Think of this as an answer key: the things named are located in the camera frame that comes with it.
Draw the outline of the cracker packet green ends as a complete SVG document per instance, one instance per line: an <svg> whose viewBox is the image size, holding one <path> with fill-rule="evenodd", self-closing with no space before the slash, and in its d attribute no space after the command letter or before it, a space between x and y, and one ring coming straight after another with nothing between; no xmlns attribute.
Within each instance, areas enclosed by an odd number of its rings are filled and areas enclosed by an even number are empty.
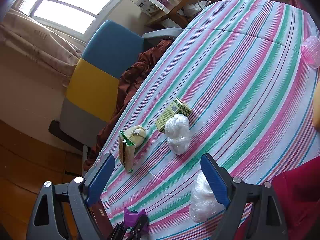
<svg viewBox="0 0 320 240"><path fill-rule="evenodd" d="M127 172L133 171L136 144L123 131L119 132L119 160Z"/></svg>

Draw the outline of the small green box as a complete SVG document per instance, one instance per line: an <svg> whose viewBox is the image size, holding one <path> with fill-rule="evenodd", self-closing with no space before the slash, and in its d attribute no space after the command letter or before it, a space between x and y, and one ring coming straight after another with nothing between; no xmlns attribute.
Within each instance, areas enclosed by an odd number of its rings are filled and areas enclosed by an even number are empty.
<svg viewBox="0 0 320 240"><path fill-rule="evenodd" d="M159 132L164 133L165 124L175 114L183 114L188 117L191 113L191 108L184 101L174 98L156 119L156 128Z"/></svg>

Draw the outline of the wooden side table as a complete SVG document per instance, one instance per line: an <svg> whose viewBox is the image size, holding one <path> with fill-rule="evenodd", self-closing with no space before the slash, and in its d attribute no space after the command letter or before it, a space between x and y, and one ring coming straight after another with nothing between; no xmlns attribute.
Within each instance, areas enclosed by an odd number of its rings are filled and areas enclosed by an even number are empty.
<svg viewBox="0 0 320 240"><path fill-rule="evenodd" d="M162 21L167 18L174 21L181 28L185 28L188 25L188 21L185 17L181 16L178 11L182 9L186 4L190 4L192 0L171 0L169 5L160 10L145 23L146 27L155 28Z"/></svg>

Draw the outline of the yellow sponge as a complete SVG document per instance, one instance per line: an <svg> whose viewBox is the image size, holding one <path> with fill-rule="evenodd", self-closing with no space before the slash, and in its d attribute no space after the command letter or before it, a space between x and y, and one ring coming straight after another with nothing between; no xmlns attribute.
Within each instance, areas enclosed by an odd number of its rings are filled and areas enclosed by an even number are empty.
<svg viewBox="0 0 320 240"><path fill-rule="evenodd" d="M313 95L313 127L319 131L320 129L320 81L317 83L314 95Z"/></svg>

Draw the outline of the white plastic bag ball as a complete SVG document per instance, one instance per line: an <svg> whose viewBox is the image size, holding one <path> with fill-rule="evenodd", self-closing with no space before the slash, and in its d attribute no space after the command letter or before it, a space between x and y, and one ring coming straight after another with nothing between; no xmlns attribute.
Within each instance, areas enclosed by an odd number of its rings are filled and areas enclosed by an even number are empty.
<svg viewBox="0 0 320 240"><path fill-rule="evenodd" d="M225 207L217 202L202 171L196 176L190 193L189 215L195 223L207 221Z"/></svg>
<svg viewBox="0 0 320 240"><path fill-rule="evenodd" d="M190 146L191 131L189 120L183 114L175 114L164 127L167 143L176 155L184 154Z"/></svg>

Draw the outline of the maroon blanket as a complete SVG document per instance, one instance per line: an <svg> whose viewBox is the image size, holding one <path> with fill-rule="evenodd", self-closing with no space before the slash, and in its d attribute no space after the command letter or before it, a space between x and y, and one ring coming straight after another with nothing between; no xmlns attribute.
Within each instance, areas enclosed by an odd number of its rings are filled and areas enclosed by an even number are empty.
<svg viewBox="0 0 320 240"><path fill-rule="evenodd" d="M92 167L130 100L172 43L172 39L161 40L156 46L140 53L137 61L123 72L118 85L116 109L111 120L98 133L95 146L88 152L83 165L85 171Z"/></svg>

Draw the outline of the window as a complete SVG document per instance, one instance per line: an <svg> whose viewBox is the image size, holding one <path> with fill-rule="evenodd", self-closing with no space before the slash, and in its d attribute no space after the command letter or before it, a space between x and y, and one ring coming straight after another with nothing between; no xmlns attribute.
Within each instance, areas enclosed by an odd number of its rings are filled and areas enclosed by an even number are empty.
<svg viewBox="0 0 320 240"><path fill-rule="evenodd" d="M14 7L34 20L87 42L122 0L17 0Z"/></svg>

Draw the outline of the grey yellow blue headboard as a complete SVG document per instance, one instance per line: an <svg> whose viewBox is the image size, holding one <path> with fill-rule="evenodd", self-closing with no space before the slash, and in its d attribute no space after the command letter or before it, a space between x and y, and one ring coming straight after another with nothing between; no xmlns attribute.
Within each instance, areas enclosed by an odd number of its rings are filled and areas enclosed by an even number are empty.
<svg viewBox="0 0 320 240"><path fill-rule="evenodd" d="M86 46L70 79L60 114L60 129L93 147L116 109L121 75L144 50L144 40L107 20Z"/></svg>

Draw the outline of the wooden wardrobe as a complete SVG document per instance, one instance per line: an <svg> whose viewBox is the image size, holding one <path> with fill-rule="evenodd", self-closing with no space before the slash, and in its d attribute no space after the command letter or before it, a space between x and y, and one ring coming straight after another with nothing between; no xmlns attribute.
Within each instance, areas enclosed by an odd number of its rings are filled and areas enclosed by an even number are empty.
<svg viewBox="0 0 320 240"><path fill-rule="evenodd" d="M25 239L43 183L81 174L82 156L34 139L1 122L1 239Z"/></svg>

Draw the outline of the striped bed sheet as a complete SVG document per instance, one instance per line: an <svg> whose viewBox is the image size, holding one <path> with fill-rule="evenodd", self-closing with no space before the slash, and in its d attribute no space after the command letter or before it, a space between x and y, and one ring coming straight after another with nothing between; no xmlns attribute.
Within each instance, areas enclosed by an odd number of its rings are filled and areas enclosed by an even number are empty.
<svg viewBox="0 0 320 240"><path fill-rule="evenodd" d="M116 161L101 194L111 224L123 221L124 207L145 209L148 239L208 239L223 212L204 223L189 215L203 154L250 184L319 156L312 125L319 71L300 53L309 36L319 36L310 14L285 3L225 0L201 11L144 80L101 150L117 157L120 131L146 130L133 171ZM182 155L155 125L174 98L192 110Z"/></svg>

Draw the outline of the white product box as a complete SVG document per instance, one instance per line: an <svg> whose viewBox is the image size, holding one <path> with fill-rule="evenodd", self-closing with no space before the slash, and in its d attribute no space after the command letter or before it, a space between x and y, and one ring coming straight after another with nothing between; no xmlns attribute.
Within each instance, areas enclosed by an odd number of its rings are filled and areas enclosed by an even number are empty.
<svg viewBox="0 0 320 240"><path fill-rule="evenodd" d="M148 15L152 16L155 13L164 9L164 5L157 0L137 0L136 5L141 9L141 11Z"/></svg>

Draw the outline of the purple snack packet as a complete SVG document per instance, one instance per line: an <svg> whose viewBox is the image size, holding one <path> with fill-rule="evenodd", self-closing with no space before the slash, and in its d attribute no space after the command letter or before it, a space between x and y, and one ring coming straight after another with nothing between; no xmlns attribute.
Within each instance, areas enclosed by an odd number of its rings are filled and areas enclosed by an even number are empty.
<svg viewBox="0 0 320 240"><path fill-rule="evenodd" d="M142 227L143 232L149 232L149 218L145 209L141 211L130 211L127 207L124 207L124 226L125 228L133 228L142 217L146 217L146 223Z"/></svg>

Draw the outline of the red garment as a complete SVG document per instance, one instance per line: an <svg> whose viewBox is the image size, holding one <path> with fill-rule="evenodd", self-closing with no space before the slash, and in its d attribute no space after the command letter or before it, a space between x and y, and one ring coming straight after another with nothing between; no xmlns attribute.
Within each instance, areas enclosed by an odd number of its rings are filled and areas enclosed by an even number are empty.
<svg viewBox="0 0 320 240"><path fill-rule="evenodd" d="M254 239L319 239L319 157L272 180L286 230L267 226Z"/></svg>

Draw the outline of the pink hair roller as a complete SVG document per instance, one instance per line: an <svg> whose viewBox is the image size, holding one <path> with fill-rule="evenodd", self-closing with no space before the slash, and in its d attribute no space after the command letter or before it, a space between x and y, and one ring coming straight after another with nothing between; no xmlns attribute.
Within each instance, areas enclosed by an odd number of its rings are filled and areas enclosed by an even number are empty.
<svg viewBox="0 0 320 240"><path fill-rule="evenodd" d="M300 48L303 59L312 68L317 69L320 65L320 41L315 36L308 37L301 45Z"/></svg>

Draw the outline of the left beige curtain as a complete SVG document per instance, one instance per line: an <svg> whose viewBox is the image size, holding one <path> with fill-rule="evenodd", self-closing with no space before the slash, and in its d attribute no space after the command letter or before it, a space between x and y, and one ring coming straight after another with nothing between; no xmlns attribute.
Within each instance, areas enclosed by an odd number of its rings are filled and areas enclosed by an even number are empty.
<svg viewBox="0 0 320 240"><path fill-rule="evenodd" d="M81 51L71 42L16 9L1 22L1 44L51 71L67 87Z"/></svg>

